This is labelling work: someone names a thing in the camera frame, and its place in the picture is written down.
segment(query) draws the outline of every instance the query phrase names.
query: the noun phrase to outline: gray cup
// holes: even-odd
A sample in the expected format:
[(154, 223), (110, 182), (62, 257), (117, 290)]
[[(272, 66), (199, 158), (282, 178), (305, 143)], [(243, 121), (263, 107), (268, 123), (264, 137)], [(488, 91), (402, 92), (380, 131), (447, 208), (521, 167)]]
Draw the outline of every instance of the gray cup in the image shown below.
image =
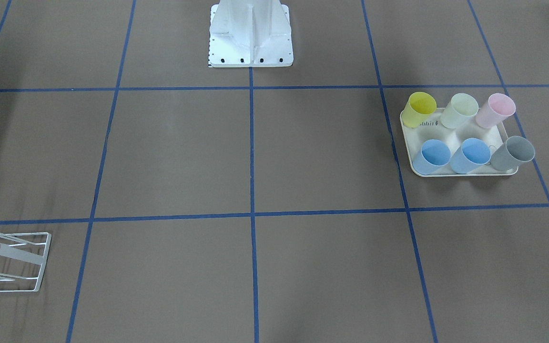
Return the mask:
[(500, 172), (518, 167), (535, 158), (535, 148), (523, 137), (508, 138), (490, 158), (490, 165)]

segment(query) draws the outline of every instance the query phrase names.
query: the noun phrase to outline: grid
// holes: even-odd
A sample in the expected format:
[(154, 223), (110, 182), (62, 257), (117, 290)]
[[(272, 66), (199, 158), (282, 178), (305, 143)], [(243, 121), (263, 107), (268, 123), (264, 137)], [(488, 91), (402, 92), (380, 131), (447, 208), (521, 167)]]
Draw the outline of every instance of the grid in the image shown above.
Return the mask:
[[(488, 87), (502, 87), (506, 95), (509, 95), (508, 89), (512, 88), (549, 88), (549, 84), (506, 84), (501, 76), (497, 61), (493, 55), (493, 52), (488, 44), (488, 40), (484, 31), (482, 30), (481, 23), (475, 12), (475, 9), (471, 3), (471, 0), (467, 0), (467, 6), (469, 7), (474, 19), (477, 29), (479, 30), (484, 45), (488, 50), (490, 59), (494, 65), (495, 71), (499, 78), (500, 84), (408, 84), (408, 85), (386, 85), (381, 81), (381, 74), (377, 60), (377, 51), (375, 49), (372, 32), (370, 30), (370, 23), (368, 20), (368, 14), (366, 12), (366, 4), (364, 0), (361, 0), (361, 5), (364, 14), (364, 20), (366, 24), (366, 31), (368, 35), (368, 43), (372, 51), (372, 59), (376, 72), (377, 83), (373, 85), (302, 85), (302, 86), (254, 86), (253, 82), (253, 69), (248, 69), (249, 85), (247, 87), (121, 87), (122, 73), (124, 70), (124, 59), (126, 57), (126, 50), (129, 44), (129, 38), (132, 34), (132, 22), (135, 13), (135, 6), (137, 0), (132, 1), (131, 11), (128, 19), (128, 26), (126, 29), (126, 38), (124, 40), (124, 48), (122, 49), (122, 56), (120, 58), (120, 65), (118, 68), (118, 77), (115, 87), (94, 87), (94, 88), (43, 88), (43, 89), (0, 89), (0, 93), (10, 92), (72, 92), (72, 91), (113, 91), (113, 101), (111, 104), (111, 111), (109, 114), (109, 122), (107, 124), (107, 131), (105, 133), (105, 141), (103, 143), (100, 167), (98, 171), (98, 177), (94, 188), (94, 200), (92, 203), (90, 216), (88, 218), (63, 218), (63, 219), (36, 219), (36, 220), (0, 220), (0, 225), (19, 225), (19, 224), (46, 224), (46, 223), (86, 223), (88, 225), (87, 234), (85, 237), (85, 243), (83, 246), (82, 261), (77, 278), (76, 291), (74, 296), (74, 302), (72, 304), (71, 317), (67, 332), (67, 341), (70, 342), (72, 338), (72, 332), (74, 328), (74, 321), (76, 311), (78, 308), (79, 297), (81, 294), (82, 278), (85, 265), (87, 263), (87, 256), (90, 245), (90, 237), (92, 227), (94, 223), (98, 222), (134, 222), (134, 221), (150, 221), (150, 220), (181, 220), (181, 219), (214, 219), (214, 218), (233, 218), (233, 217), (245, 217), (251, 220), (251, 243), (252, 243), (252, 259), (253, 259), (253, 304), (254, 304), (254, 340), (257, 343), (259, 341), (259, 304), (258, 304), (258, 276), (257, 276), (257, 252), (256, 252), (256, 238), (255, 238), (255, 218), (256, 217), (276, 217), (276, 216), (294, 216), (294, 215), (330, 215), (330, 214), (357, 214), (357, 213), (405, 213), (407, 224), (410, 230), (410, 236), (412, 237), (412, 245), (414, 247), (414, 254), (417, 263), (418, 274), (420, 276), (421, 287), (423, 290), (423, 296), (425, 298), (425, 306), (427, 308), (427, 315), (429, 316), (429, 324), (431, 326), (431, 333), (433, 335), (433, 341), (438, 341), (436, 326), (431, 312), (431, 305), (429, 302), (429, 293), (427, 291), (427, 283), (425, 282), (425, 276), (423, 274), (423, 267), (421, 265), (420, 253), (418, 249), (418, 243), (416, 235), (414, 233), (414, 226), (412, 223), (413, 212), (431, 212), (431, 211), (479, 211), (487, 209), (520, 209), (520, 208), (549, 208), (549, 190), (543, 179), (538, 162), (532, 161), (533, 166), (537, 172), (538, 178), (543, 188), (543, 192), (547, 197), (547, 202), (541, 203), (529, 203), (529, 204), (501, 204), (501, 205), (476, 205), (476, 206), (439, 206), (439, 207), (410, 207), (408, 204), (406, 190), (404, 185), (403, 176), (399, 164), (398, 151), (394, 141), (394, 134), (388, 114), (387, 101), (385, 98), (385, 89), (404, 89), (404, 88), (488, 88)], [(12, 0), (8, 0), (5, 11), (0, 20), (0, 32), (6, 22), (10, 5)], [(255, 172), (254, 172), (254, 92), (261, 90), (273, 90), (273, 89), (378, 89), (383, 104), (384, 115), (387, 122), (387, 129), (390, 134), (392, 152), (395, 158), (395, 162), (398, 169), (399, 188), (403, 197), (403, 208), (374, 208), (374, 209), (333, 209), (323, 211), (278, 211), (278, 212), (258, 212), (255, 210)], [(109, 134), (111, 132), (112, 122), (115, 117), (116, 102), (118, 94), (121, 91), (218, 91), (218, 90), (242, 90), (249, 92), (250, 102), (250, 212), (238, 212), (238, 213), (205, 213), (205, 214), (191, 214), (191, 215), (154, 215), (154, 216), (135, 216), (135, 217), (96, 217), (96, 206), (98, 204), (99, 191), (101, 186), (101, 178), (104, 170), (105, 159), (107, 157), (107, 146)], [(525, 131), (522, 127), (520, 119), (517, 115), (514, 115), (520, 134), (526, 138)]]

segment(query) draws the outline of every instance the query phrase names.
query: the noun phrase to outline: tray with cups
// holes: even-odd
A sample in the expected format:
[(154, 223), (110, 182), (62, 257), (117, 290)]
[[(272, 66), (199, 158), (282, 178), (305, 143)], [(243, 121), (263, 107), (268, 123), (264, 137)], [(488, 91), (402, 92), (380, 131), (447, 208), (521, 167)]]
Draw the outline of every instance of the tray with cups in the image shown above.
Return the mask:
[(514, 113), (516, 104), (501, 93), (482, 107), (458, 93), (445, 108), (427, 93), (412, 93), (399, 115), (412, 171), (421, 177), (516, 174), (535, 149), (523, 137), (508, 137), (503, 120)]

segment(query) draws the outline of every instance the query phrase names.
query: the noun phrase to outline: plastic tray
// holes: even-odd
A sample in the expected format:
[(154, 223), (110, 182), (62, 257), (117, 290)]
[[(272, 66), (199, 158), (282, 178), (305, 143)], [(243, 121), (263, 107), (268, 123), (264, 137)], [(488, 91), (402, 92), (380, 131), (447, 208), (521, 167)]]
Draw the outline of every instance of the plastic tray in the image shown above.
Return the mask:
[(470, 174), (457, 174), (448, 164), (430, 175), (422, 175), (417, 173), (412, 166), (412, 158), (414, 158), (418, 150), (420, 150), (421, 145), (423, 145), (423, 143), (428, 139), (440, 139), (440, 141), (446, 143), (450, 149), (451, 155), (454, 154), (461, 146), (461, 143), (468, 138), (478, 138), (484, 141), (484, 143), (486, 143), (486, 145), (490, 148), (491, 154), (508, 139), (508, 133), (505, 131), (503, 123), (499, 123), (497, 126), (490, 129), (484, 129), (478, 126), (474, 119), (470, 119), (456, 129), (446, 128), (442, 125), (442, 122), (440, 122), (440, 115), (442, 115), (442, 111), (444, 111), (444, 108), (436, 109), (429, 119), (416, 128), (409, 128), (401, 123), (401, 113), (399, 114), (401, 130), (404, 133), (404, 140), (406, 141), (408, 160), (410, 162), (410, 168), (412, 168), (414, 174), (423, 178), (442, 178), (445, 176), (507, 176), (518, 172), (518, 167), (508, 171), (495, 170), (490, 166), (489, 162), (486, 163), (486, 165), (482, 165), (482, 167), (475, 169)]

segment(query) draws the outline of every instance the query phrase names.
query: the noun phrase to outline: white metal base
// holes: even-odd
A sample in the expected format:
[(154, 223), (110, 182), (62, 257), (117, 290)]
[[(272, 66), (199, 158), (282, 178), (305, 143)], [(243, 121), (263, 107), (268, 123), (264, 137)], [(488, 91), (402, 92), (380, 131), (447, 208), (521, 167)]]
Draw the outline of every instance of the white metal base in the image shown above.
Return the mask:
[[(37, 242), (27, 239), (41, 236)], [(2, 240), (11, 241), (11, 244), (1, 243)], [(39, 265), (40, 269), (37, 276), (21, 276), (0, 273), (0, 282), (30, 282), (32, 285), (28, 289), (0, 290), (0, 293), (10, 292), (37, 292), (40, 290), (43, 280), (46, 262), (48, 260), (48, 251), (50, 251), (50, 242), (52, 235), (48, 232), (30, 232), (4, 234), (0, 232), (0, 256), (4, 258), (16, 259), (18, 261)], [(41, 254), (28, 252), (23, 248), (43, 248)]]
[(289, 8), (279, 0), (222, 0), (211, 7), (209, 67), (289, 67)]

